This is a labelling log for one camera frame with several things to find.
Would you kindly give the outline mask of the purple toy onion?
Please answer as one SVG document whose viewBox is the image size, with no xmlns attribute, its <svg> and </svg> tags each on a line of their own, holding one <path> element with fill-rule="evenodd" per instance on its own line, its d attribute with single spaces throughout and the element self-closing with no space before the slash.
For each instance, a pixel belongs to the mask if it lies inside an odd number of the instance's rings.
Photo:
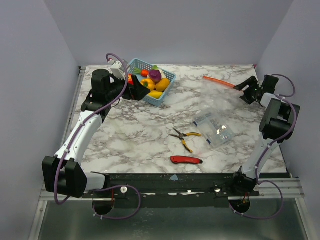
<svg viewBox="0 0 320 240">
<path fill-rule="evenodd" d="M 154 81 L 155 83 L 158 83 L 162 80 L 162 73 L 158 69 L 151 69 L 148 72 L 148 78 Z"/>
</svg>

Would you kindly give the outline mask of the clear orange-zip bag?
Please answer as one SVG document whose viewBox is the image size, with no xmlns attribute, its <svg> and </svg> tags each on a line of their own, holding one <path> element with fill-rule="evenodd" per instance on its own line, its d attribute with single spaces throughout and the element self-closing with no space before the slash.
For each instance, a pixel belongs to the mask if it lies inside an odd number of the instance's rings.
<svg viewBox="0 0 320 240">
<path fill-rule="evenodd" d="M 199 98 L 200 109 L 213 109 L 222 113 L 246 108 L 247 104 L 240 99 L 243 91 L 234 89 L 236 85 L 226 80 L 203 76 Z"/>
</svg>

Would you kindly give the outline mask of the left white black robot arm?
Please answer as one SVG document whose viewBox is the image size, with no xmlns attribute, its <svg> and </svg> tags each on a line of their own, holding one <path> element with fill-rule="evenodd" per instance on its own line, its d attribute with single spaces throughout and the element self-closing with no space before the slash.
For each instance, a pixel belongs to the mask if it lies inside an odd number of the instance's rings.
<svg viewBox="0 0 320 240">
<path fill-rule="evenodd" d="M 81 105 L 76 126 L 55 155 L 46 156 L 42 161 L 47 192 L 74 198 L 80 198 L 89 191 L 94 191 L 101 198 L 110 194 L 111 185 L 106 174 L 85 173 L 81 164 L 91 139 L 107 118 L 112 104 L 120 98 L 140 101 L 151 92 L 136 75 L 131 79 L 132 84 L 106 69 L 92 73 L 91 90 Z"/>
</svg>

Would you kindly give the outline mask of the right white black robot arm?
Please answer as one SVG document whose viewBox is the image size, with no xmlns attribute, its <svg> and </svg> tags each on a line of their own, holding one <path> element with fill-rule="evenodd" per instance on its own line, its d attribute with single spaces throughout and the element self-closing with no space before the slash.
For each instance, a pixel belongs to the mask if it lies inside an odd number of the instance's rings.
<svg viewBox="0 0 320 240">
<path fill-rule="evenodd" d="M 275 94 L 280 77 L 291 84 L 293 90 L 291 94 Z M 265 107 L 259 125 L 259 140 L 249 159 L 233 174 L 230 183 L 230 191 L 236 196 L 241 196 L 251 193 L 260 184 L 261 171 L 273 151 L 291 138 L 300 106 L 288 101 L 288 98 L 295 95 L 296 87 L 290 78 L 282 74 L 265 75 L 262 84 L 252 76 L 233 89 L 243 92 L 240 98 L 245 103 L 250 105 L 257 102 Z"/>
</svg>

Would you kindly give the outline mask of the red toy apple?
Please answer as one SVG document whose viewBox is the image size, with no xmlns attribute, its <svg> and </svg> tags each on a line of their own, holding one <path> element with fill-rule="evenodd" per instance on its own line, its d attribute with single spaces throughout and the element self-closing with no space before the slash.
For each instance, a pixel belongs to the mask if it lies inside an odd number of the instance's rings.
<svg viewBox="0 0 320 240">
<path fill-rule="evenodd" d="M 128 74 L 128 84 L 130 84 L 130 85 L 133 85 L 133 84 L 134 84 L 131 73 Z"/>
</svg>

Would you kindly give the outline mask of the yellow toy bell pepper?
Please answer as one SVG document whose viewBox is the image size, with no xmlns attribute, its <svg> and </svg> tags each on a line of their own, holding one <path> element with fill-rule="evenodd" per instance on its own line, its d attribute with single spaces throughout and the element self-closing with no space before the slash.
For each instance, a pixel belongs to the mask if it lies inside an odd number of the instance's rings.
<svg viewBox="0 0 320 240">
<path fill-rule="evenodd" d="M 155 82 L 150 78 L 145 78 L 140 81 L 140 83 L 150 91 L 154 91 L 156 88 Z"/>
</svg>

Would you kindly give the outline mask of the orange toy carrot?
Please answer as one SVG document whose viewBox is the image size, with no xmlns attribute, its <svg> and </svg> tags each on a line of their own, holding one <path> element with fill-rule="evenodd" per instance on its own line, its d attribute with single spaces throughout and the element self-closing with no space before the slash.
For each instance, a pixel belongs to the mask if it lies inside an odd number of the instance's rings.
<svg viewBox="0 0 320 240">
<path fill-rule="evenodd" d="M 133 70 L 133 74 L 141 75 L 142 77 L 147 78 L 149 75 L 149 71 L 147 69 L 141 69 L 141 68 L 135 67 Z"/>
</svg>

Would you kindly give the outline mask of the yellow toy lemon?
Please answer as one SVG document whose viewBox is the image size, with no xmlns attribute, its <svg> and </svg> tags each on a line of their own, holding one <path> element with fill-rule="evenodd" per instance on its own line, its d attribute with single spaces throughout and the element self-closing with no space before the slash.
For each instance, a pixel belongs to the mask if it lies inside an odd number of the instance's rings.
<svg viewBox="0 0 320 240">
<path fill-rule="evenodd" d="M 162 91 L 157 91 L 157 90 L 152 90 L 148 94 L 149 97 L 152 97 L 154 99 L 159 99 L 162 95 L 163 95 L 163 92 Z"/>
</svg>

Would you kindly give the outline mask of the light blue plastic basket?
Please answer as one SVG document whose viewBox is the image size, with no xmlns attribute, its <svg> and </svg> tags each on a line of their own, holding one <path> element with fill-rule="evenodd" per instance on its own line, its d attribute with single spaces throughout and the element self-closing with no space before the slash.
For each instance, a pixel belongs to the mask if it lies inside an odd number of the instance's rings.
<svg viewBox="0 0 320 240">
<path fill-rule="evenodd" d="M 139 69 L 146 69 L 146 70 L 151 70 L 152 67 L 154 66 L 154 64 L 145 62 L 143 60 L 140 60 L 138 58 L 134 58 L 133 60 L 131 60 L 128 63 L 127 66 L 127 71 L 129 74 L 133 74 L 134 73 L 134 69 L 135 68 L 139 68 Z M 164 73 L 164 75 L 169 79 L 170 84 L 168 85 L 168 87 L 166 88 L 166 90 L 163 92 L 163 94 L 159 97 L 159 98 L 154 98 L 150 95 L 145 96 L 142 100 L 145 101 L 146 103 L 149 103 L 155 107 L 159 107 L 165 100 L 166 96 L 168 95 L 168 93 L 170 92 L 170 90 L 172 89 L 172 87 L 174 86 L 174 82 L 177 79 L 177 76 L 172 73 L 169 72 L 167 70 L 164 70 L 162 67 L 160 67 L 158 65 L 158 68 Z"/>
</svg>

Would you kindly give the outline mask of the orange toy citrus fruit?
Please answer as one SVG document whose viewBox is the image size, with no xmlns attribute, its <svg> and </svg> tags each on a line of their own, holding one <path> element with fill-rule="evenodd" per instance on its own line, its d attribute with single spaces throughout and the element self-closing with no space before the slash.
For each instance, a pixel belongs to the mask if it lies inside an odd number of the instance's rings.
<svg viewBox="0 0 320 240">
<path fill-rule="evenodd" d="M 170 85 L 171 81 L 168 78 L 162 78 L 156 85 L 155 89 L 158 92 L 164 92 L 167 87 Z"/>
</svg>

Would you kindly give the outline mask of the clear plastic screw box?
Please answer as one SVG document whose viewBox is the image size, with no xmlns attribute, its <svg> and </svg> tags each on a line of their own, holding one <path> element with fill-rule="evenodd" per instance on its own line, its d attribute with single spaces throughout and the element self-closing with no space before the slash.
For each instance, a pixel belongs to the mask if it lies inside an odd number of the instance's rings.
<svg viewBox="0 0 320 240">
<path fill-rule="evenodd" d="M 193 117 L 193 124 L 213 149 L 228 143 L 235 133 L 213 108 L 206 108 Z"/>
</svg>

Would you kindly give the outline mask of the red utility knife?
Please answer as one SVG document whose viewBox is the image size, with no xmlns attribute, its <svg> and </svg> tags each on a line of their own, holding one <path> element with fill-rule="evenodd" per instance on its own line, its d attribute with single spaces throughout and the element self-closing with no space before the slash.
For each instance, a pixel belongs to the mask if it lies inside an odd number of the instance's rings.
<svg viewBox="0 0 320 240">
<path fill-rule="evenodd" d="M 191 164 L 191 165 L 199 165 L 202 164 L 203 161 L 196 157 L 189 157 L 189 156 L 180 156 L 174 155 L 170 157 L 170 161 L 173 164 Z"/>
</svg>

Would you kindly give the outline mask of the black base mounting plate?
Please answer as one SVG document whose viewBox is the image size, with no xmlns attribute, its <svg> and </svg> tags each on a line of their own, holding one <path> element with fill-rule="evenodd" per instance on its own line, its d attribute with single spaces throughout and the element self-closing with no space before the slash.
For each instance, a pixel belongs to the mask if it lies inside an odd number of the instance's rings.
<svg viewBox="0 0 320 240">
<path fill-rule="evenodd" d="M 227 208 L 228 198 L 258 196 L 255 186 L 239 173 L 110 173 L 106 187 L 132 188 L 86 191 L 84 199 L 94 202 L 114 201 L 116 208 Z"/>
</svg>

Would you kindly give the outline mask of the yellow handled pliers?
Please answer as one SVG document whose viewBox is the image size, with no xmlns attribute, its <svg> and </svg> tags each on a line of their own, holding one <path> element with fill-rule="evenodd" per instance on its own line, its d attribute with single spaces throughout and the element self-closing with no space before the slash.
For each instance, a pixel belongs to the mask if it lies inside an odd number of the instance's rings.
<svg viewBox="0 0 320 240">
<path fill-rule="evenodd" d="M 173 129 L 177 134 L 170 134 L 170 136 L 175 137 L 180 139 L 182 145 L 184 146 L 184 148 L 189 152 L 189 153 L 193 153 L 193 151 L 188 147 L 185 137 L 191 137 L 191 136 L 196 136 L 196 137 L 201 137 L 202 134 L 201 133 L 197 133 L 197 132 L 188 132 L 188 133 L 182 133 L 177 129 Z"/>
</svg>

